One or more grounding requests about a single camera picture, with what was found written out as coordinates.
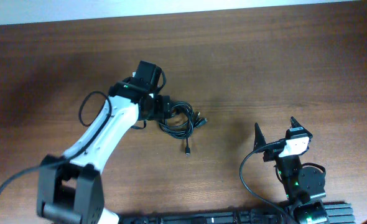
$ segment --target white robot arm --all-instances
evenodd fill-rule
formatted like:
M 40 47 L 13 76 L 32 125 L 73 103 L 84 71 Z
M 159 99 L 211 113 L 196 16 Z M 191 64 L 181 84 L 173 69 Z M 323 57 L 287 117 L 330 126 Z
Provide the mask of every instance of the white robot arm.
M 119 222 L 117 214 L 104 208 L 100 175 L 118 142 L 136 121 L 168 118 L 169 97 L 153 99 L 160 90 L 157 82 L 161 73 L 156 65 L 140 62 L 134 77 L 111 87 L 99 115 L 63 157 L 47 156 L 42 161 L 51 164 L 69 158 L 68 163 L 40 170 L 38 216 L 56 223 Z M 70 179 L 77 180 L 75 189 L 64 184 Z

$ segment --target wire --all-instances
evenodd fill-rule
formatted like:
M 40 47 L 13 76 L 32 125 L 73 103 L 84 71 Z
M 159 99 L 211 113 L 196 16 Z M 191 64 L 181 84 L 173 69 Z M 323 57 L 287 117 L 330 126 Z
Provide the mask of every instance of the wire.
M 109 120 L 109 118 L 111 116 L 111 102 L 110 102 L 110 99 L 103 92 L 101 92 L 101 91 L 93 91 L 93 92 L 91 92 L 84 99 L 83 103 L 80 106 L 80 112 L 79 112 L 79 120 L 80 120 L 80 122 L 84 125 L 84 123 L 82 122 L 82 119 L 81 119 L 81 112 L 82 112 L 82 109 L 83 109 L 85 103 L 88 101 L 89 97 L 91 95 L 94 95 L 94 94 L 101 94 L 102 96 L 104 96 L 106 98 L 106 101 L 109 104 L 109 113 L 107 114 L 105 120 L 103 121 L 103 123 L 101 124 L 101 126 L 98 128 L 98 130 L 96 131 L 96 133 L 92 136 L 92 138 L 76 154 L 74 154 L 74 155 L 72 155 L 72 156 L 70 156 L 68 158 L 63 159 L 62 161 L 58 161 L 58 162 L 53 162 L 53 163 L 50 163 L 50 164 L 42 164 L 42 165 L 30 167 L 30 168 L 24 169 L 24 170 L 22 170 L 22 171 L 20 171 L 20 172 L 18 172 L 16 174 L 14 174 L 13 176 L 11 176 L 7 180 L 5 180 L 4 183 L 1 184 L 1 186 L 0 186 L 0 196 L 1 196 L 2 191 L 12 181 L 14 181 L 14 180 L 22 177 L 23 175 L 30 174 L 31 172 L 35 172 L 35 171 L 38 171 L 38 170 L 43 169 L 43 168 L 55 167 L 55 166 L 60 166 L 60 165 L 66 164 L 66 163 L 70 162 L 72 159 L 78 157 L 81 153 L 83 153 L 92 144 L 92 142 L 96 139 L 96 137 L 102 131 L 102 129 L 104 128 L 104 126 L 106 125 L 106 123 L 108 122 L 108 120 Z
M 189 156 L 190 148 L 188 139 L 193 134 L 193 130 L 203 126 L 207 122 L 207 119 L 199 117 L 200 113 L 195 114 L 193 112 L 192 106 L 187 102 L 176 102 L 171 109 L 176 110 L 176 114 L 174 114 L 173 117 L 178 113 L 183 113 L 188 120 L 186 120 L 186 122 L 183 124 L 170 126 L 167 123 L 168 119 L 162 119 L 159 121 L 159 127 L 163 132 L 167 133 L 173 138 L 186 139 L 185 153 L 187 156 Z
M 139 126 L 135 126 L 135 125 L 132 125 L 131 126 L 132 129 L 135 129 L 135 130 L 142 130 L 142 129 L 145 129 L 146 128 L 146 121 L 144 121 L 144 126 L 143 127 L 139 127 Z
M 258 194 L 254 193 L 246 184 L 246 182 L 244 181 L 243 179 L 243 166 L 244 164 L 246 163 L 246 161 L 254 154 L 254 153 L 259 153 L 259 152 L 263 152 L 265 151 L 268 147 L 274 145 L 274 144 L 280 144 L 279 141 L 276 141 L 276 142 L 272 142 L 272 143 L 268 143 L 266 144 L 265 146 L 262 146 L 256 150 L 253 150 L 252 152 L 250 152 L 244 159 L 243 161 L 241 162 L 240 164 L 240 168 L 239 168 L 239 176 L 240 176 L 240 180 L 241 180 L 241 183 L 244 185 L 244 187 L 256 198 L 260 199 L 261 201 L 265 202 L 266 204 L 274 207 L 277 211 L 279 211 L 281 214 L 289 217 L 294 223 L 297 223 L 298 222 L 294 219 L 294 217 L 292 217 L 291 215 L 289 215 L 283 208 L 275 205 L 273 202 L 270 202 L 268 200 L 266 200 L 265 198 L 262 198 L 261 196 L 259 196 Z
M 283 180 L 282 180 L 281 176 L 279 175 L 279 169 L 277 168 L 277 165 L 274 165 L 274 167 L 275 167 L 275 173 L 276 173 L 277 179 L 279 180 L 280 183 L 283 184 Z

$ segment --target wooden table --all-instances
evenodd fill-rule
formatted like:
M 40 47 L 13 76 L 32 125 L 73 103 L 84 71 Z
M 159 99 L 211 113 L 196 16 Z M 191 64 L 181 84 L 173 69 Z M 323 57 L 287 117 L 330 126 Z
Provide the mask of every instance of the wooden table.
M 254 207 L 239 181 L 254 123 L 267 141 L 290 116 L 314 134 L 302 162 L 327 168 L 325 201 L 367 219 L 367 2 L 0 26 L 0 184 L 61 155 L 85 131 L 77 120 L 92 90 L 131 75 L 140 60 L 167 74 L 162 94 L 190 102 L 209 122 L 183 141 L 155 122 L 130 130 L 103 172 L 106 206 L 118 213 Z M 86 109 L 93 118 L 102 99 Z M 251 158 L 244 178 L 286 199 L 274 163 Z M 37 174 L 2 194 L 0 223 L 49 223 L 35 214 Z

